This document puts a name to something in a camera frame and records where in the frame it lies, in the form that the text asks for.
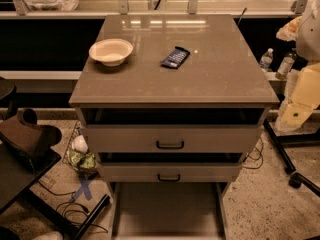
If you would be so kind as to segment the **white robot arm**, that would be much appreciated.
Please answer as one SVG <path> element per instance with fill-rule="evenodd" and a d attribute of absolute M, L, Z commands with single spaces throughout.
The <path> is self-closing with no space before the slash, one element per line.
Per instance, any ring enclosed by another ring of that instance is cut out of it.
<path fill-rule="evenodd" d="M 295 131 L 320 105 L 320 0 L 314 0 L 302 16 L 280 28 L 276 37 L 295 41 L 297 55 L 307 60 L 300 71 L 288 73 L 275 123 L 278 131 Z"/>

